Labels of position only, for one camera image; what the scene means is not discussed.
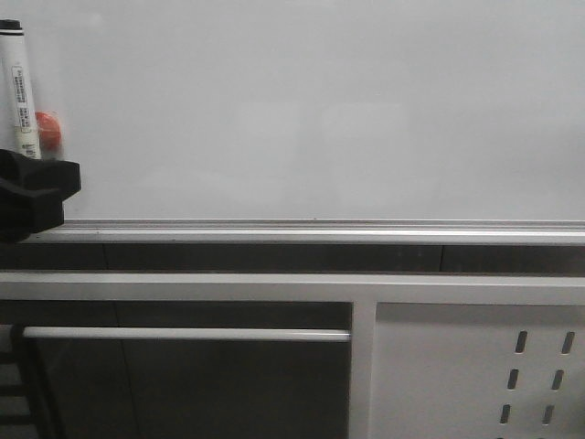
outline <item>slot hole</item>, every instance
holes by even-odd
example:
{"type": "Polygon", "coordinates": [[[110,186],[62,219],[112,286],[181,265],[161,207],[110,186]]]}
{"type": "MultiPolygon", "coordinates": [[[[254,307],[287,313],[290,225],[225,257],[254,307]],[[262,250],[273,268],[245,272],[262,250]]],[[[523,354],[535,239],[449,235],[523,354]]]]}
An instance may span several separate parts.
{"type": "Polygon", "coordinates": [[[502,415],[500,416],[500,423],[508,423],[510,420],[510,404],[502,407],[502,415]]]}
{"type": "Polygon", "coordinates": [[[565,336],[565,342],[563,343],[563,349],[561,350],[561,353],[563,354],[569,354],[570,350],[573,347],[573,340],[575,340],[575,333],[574,332],[568,332],[567,335],[565,336]]]}
{"type": "Polygon", "coordinates": [[[518,341],[516,342],[516,354],[521,354],[524,352],[527,346],[527,338],[528,332],[527,331],[520,331],[518,334],[518,341]]]}
{"type": "Polygon", "coordinates": [[[555,378],[552,381],[552,387],[550,388],[553,391],[557,391],[560,389],[560,384],[563,382],[563,376],[565,375],[564,370],[557,370],[555,372],[555,378]]]}
{"type": "Polygon", "coordinates": [[[510,377],[508,378],[508,389],[512,391],[516,388],[516,384],[518,383],[518,369],[510,370],[510,377]]]}
{"type": "Polygon", "coordinates": [[[552,421],[552,413],[555,411],[554,405],[548,405],[545,409],[545,415],[542,417],[542,424],[549,425],[552,421]]]}

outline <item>red object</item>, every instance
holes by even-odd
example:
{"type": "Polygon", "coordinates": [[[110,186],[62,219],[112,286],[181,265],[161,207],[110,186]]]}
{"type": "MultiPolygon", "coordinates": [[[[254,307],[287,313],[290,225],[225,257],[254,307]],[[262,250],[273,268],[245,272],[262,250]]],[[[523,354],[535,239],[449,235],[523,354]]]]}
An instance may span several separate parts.
{"type": "Polygon", "coordinates": [[[58,151],[61,147],[61,127],[57,117],[49,112],[35,112],[40,147],[45,151],[58,151]]]}

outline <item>dry erase marker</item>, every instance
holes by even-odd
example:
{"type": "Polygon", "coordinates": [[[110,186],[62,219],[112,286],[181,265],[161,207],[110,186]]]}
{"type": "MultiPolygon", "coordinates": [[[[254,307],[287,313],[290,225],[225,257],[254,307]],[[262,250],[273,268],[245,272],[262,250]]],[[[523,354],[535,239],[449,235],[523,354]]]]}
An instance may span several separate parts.
{"type": "Polygon", "coordinates": [[[8,106],[13,114],[16,150],[27,157],[40,158],[25,34],[17,20],[0,20],[0,59],[4,70],[8,106]]]}

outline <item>perforated panel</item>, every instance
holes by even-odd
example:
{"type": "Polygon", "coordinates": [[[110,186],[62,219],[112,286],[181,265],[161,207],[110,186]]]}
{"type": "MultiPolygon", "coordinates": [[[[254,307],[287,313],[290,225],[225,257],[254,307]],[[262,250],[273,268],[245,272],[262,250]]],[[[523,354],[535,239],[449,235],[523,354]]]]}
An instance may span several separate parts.
{"type": "Polygon", "coordinates": [[[372,438],[582,439],[584,313],[379,305],[372,438]]]}

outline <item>black marker holder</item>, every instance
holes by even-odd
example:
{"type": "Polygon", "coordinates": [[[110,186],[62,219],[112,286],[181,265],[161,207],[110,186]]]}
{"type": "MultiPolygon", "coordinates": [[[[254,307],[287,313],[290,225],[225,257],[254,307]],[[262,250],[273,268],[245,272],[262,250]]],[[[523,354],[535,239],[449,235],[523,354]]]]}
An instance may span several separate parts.
{"type": "Polygon", "coordinates": [[[0,242],[60,226],[63,201],[80,189],[79,164],[0,149],[0,242]]]}

